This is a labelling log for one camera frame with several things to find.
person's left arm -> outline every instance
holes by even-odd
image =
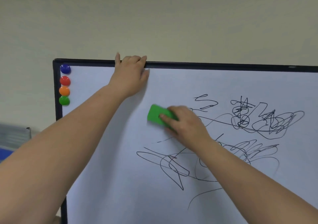
[[[0,224],[52,223],[119,105],[145,86],[146,59],[117,53],[108,85],[1,163]]]

black frame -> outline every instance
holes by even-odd
[[[55,96],[55,116],[58,121],[63,117],[62,105],[58,102],[61,84],[60,66],[68,64],[70,66],[103,66],[114,67],[114,60],[84,60],[84,59],[63,59],[53,60],[54,75],[54,96]],[[259,65],[259,64],[220,64],[220,63],[185,63],[185,62],[147,62],[145,68],[168,68],[168,69],[206,69],[206,70],[248,70],[248,71],[287,71],[287,72],[318,72],[318,66],[295,66],[295,65]],[[67,224],[66,198],[61,206],[62,224]]]

green eraser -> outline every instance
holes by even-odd
[[[156,104],[151,105],[147,116],[147,120],[165,127],[170,127],[168,124],[162,121],[161,118],[159,118],[160,114],[164,114],[172,119],[178,120],[177,116],[173,112]]]

beige wall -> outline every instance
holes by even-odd
[[[52,60],[317,65],[318,0],[0,0],[0,121],[55,120]]]

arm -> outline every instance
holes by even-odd
[[[214,141],[187,107],[170,107],[179,121],[161,116],[177,140],[195,152],[250,224],[317,223],[318,210]]]
[[[146,58],[117,53],[107,86],[1,163],[0,224],[52,223],[119,105],[145,85]]]

